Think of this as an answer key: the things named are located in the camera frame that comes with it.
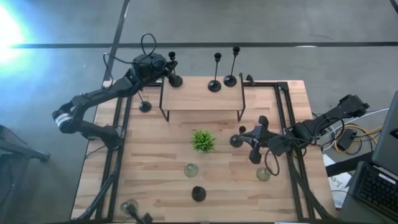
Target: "green plant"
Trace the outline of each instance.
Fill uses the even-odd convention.
[[[192,136],[192,147],[196,152],[210,152],[214,150],[215,139],[209,131],[196,130]]]

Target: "gray floor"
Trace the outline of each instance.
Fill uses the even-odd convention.
[[[0,1],[21,27],[26,44],[112,43],[124,0]],[[158,42],[371,42],[398,38],[398,15],[388,0],[138,0],[130,3],[120,42],[153,32]],[[177,53],[179,75],[208,75],[221,52],[220,74],[229,72],[230,48],[158,49]],[[0,63],[0,124],[33,148],[51,153],[32,161],[9,223],[68,220],[87,141],[61,134],[51,112],[103,80],[102,53],[110,49],[17,49]],[[130,60],[139,49],[118,49]],[[387,108],[397,90],[398,47],[242,48],[236,71],[257,80],[305,80],[311,107],[323,113],[346,94],[370,110]],[[115,62],[121,77],[127,66]],[[92,121],[95,109],[88,111]],[[382,125],[385,113],[358,124]],[[329,151],[335,160],[347,156]]]

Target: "wooden shelf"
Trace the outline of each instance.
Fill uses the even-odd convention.
[[[221,90],[212,92],[208,82],[212,77],[183,77],[178,88],[164,81],[162,109],[165,111],[241,111],[244,108],[241,77],[238,83],[228,87],[221,80]]]

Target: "bright light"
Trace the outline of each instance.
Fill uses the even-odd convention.
[[[15,58],[20,50],[10,49],[14,44],[23,43],[23,36],[18,23],[10,16],[5,7],[0,5],[0,62]]]

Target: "black metal frame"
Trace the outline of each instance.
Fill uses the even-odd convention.
[[[240,77],[240,79],[241,79],[241,85],[242,85],[242,102],[243,102],[243,108],[242,108],[242,110],[241,110],[240,113],[239,113],[239,110],[236,111],[236,113],[238,114],[238,122],[241,121],[242,116],[243,116],[243,113],[244,113],[244,110],[246,109],[246,100],[245,100],[245,98],[244,98],[243,74],[240,73],[240,74],[239,74],[239,77]],[[164,110],[163,110],[163,107],[162,107],[162,103],[163,103],[163,90],[164,90],[164,78],[162,79],[162,82],[160,83],[160,87],[161,87],[161,89],[160,89],[159,108],[160,108],[160,111],[161,111],[162,114],[163,114],[163,117],[166,119],[167,122],[169,122],[169,120],[170,120],[170,111],[168,110],[168,111],[167,111],[167,115],[166,115],[166,114],[164,113]]]
[[[242,89],[244,89],[244,87],[273,87],[274,88],[275,97],[276,97],[276,101],[277,101],[277,107],[278,107],[278,113],[279,113],[279,119],[280,119],[280,127],[282,129],[282,132],[287,128],[284,108],[282,105],[282,97],[280,94],[280,91],[283,91],[284,95],[285,95],[285,99],[286,99],[287,111],[288,111],[288,116],[290,119],[290,124],[291,125],[295,124],[293,106],[292,106],[292,102],[290,99],[289,86],[288,86],[287,82],[255,82],[255,81],[253,81],[253,79],[250,75],[248,75],[246,80],[248,80],[248,82],[244,82],[243,79],[241,79],[241,83],[243,85]],[[163,81],[162,81],[162,83],[161,82],[153,83],[153,84],[149,85],[148,87],[163,88]],[[122,98],[118,98],[118,102],[116,103],[116,111],[114,114],[114,120],[113,120],[114,126],[118,125],[119,116],[120,116],[120,112],[121,112],[121,103],[122,103]],[[132,97],[127,98],[126,109],[124,112],[123,125],[122,125],[123,131],[127,130],[131,103],[132,103]],[[246,102],[243,101],[243,103],[244,103],[244,108],[243,108],[243,111],[244,111],[244,109],[246,108]],[[114,209],[115,209],[115,203],[116,203],[119,176],[120,176],[121,161],[122,161],[122,157],[123,157],[124,141],[125,141],[125,134],[122,134],[121,135],[121,143],[120,143],[121,145],[120,145],[120,149],[117,154],[116,164],[115,164],[115,168],[114,168],[114,171],[116,170],[116,172],[113,172],[111,174],[111,176],[109,176],[109,172],[110,172],[110,166],[111,166],[111,161],[112,161],[112,157],[113,157],[113,152],[108,151],[108,153],[106,155],[106,162],[104,165],[104,172],[103,172],[103,180],[101,183],[102,190],[100,190],[100,193],[99,193],[99,194],[101,194],[101,192],[102,192],[103,196],[105,196],[110,185],[112,185],[109,209],[108,209],[106,218],[102,217],[102,215],[103,215],[102,214],[103,199],[104,199],[104,197],[102,197],[102,198],[100,198],[101,201],[97,206],[94,219],[92,219],[92,220],[70,220],[69,222],[64,222],[64,223],[109,223],[109,222],[112,222],[113,215],[114,215]],[[305,164],[304,164],[302,152],[296,151],[296,154],[297,154],[298,168],[299,168],[300,175],[301,175],[303,181],[308,185],[307,173],[305,171]],[[310,221],[311,223],[322,222],[322,220],[316,219],[315,212],[313,210],[313,206],[310,204],[307,196],[305,196],[305,199],[306,199],[306,203],[307,203],[309,218],[305,218],[303,216],[303,209],[302,209],[301,201],[300,201],[299,188],[298,188],[297,182],[292,177],[292,169],[294,169],[293,167],[295,167],[295,166],[294,166],[293,155],[291,152],[287,153],[287,162],[289,165],[289,174],[290,174],[290,180],[291,180],[291,184],[292,184],[293,198],[294,198],[295,210],[297,213],[298,222],[303,221],[303,220],[305,220],[306,222]]]

